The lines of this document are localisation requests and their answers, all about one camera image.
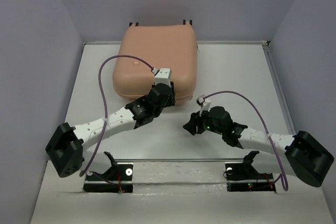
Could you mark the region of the pink hard-shell suitcase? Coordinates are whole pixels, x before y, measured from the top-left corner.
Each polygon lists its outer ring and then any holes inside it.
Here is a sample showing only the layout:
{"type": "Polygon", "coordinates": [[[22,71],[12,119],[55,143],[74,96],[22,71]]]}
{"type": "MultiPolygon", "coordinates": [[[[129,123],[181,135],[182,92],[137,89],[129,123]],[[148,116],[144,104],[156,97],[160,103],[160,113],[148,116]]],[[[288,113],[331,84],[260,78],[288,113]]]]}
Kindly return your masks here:
{"type": "Polygon", "coordinates": [[[148,66],[169,68],[176,104],[184,104],[191,100],[196,89],[197,54],[192,21],[170,26],[130,24],[112,74],[114,91],[125,99],[137,99],[154,84],[148,66]]]}

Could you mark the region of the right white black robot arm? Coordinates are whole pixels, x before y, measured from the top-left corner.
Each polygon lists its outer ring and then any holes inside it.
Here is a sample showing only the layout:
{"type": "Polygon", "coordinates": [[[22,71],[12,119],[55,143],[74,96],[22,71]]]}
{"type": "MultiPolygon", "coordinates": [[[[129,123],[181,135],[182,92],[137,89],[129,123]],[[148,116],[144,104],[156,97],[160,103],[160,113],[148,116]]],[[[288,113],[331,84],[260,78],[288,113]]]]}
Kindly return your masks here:
{"type": "Polygon", "coordinates": [[[309,186],[321,187],[334,162],[333,155],[308,132],[267,134],[234,122],[222,106],[192,113],[183,128],[192,135],[210,131],[227,145],[249,151],[228,173],[231,181],[285,173],[309,186]]]}

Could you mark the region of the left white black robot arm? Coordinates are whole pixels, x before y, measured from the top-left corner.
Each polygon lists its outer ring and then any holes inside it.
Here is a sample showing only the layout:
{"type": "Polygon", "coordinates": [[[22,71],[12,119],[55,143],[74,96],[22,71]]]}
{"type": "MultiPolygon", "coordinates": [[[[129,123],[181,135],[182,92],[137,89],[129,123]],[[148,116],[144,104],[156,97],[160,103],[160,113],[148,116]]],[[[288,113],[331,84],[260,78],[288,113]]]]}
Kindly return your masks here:
{"type": "Polygon", "coordinates": [[[92,146],[118,133],[135,130],[159,117],[164,108],[175,105],[174,83],[154,84],[147,95],[125,105],[107,118],[71,126],[65,122],[57,126],[45,151],[58,176],[69,177],[77,171],[88,172],[87,166],[104,179],[116,174],[116,162],[108,152],[90,152],[92,146]]]}

